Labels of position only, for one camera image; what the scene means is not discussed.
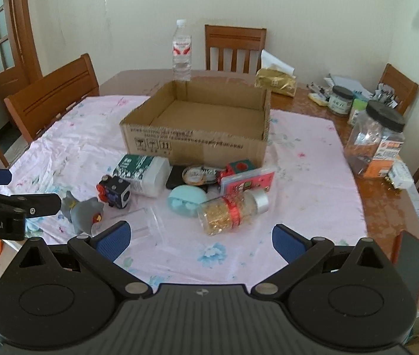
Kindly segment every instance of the black jar lid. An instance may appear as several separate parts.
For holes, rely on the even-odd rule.
[[[354,99],[354,95],[352,94],[352,92],[348,90],[347,88],[344,88],[343,86],[340,86],[340,85],[335,85],[332,88],[332,92],[346,100]]]
[[[396,110],[380,101],[369,101],[366,112],[374,120],[394,132],[403,132],[405,128],[405,118]]]

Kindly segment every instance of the blue soap dish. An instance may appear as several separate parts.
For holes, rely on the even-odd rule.
[[[207,201],[206,192],[192,185],[179,185],[173,188],[168,196],[167,203],[170,209],[182,216],[195,217],[198,207]]]

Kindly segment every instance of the silver bottle cap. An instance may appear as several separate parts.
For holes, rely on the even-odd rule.
[[[265,193],[265,190],[262,188],[258,189],[249,189],[246,192],[249,192],[255,200],[257,205],[257,214],[267,212],[269,210],[269,197]]]

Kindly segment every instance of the gray plush toy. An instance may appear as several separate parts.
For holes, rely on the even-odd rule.
[[[61,211],[73,224],[77,235],[84,232],[91,236],[91,227],[101,221],[104,206],[96,197],[78,201],[70,191],[67,191],[62,199]]]

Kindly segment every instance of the open cardboard box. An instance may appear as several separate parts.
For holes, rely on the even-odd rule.
[[[269,134],[270,91],[248,85],[171,81],[120,126],[128,153],[171,164],[261,167]]]

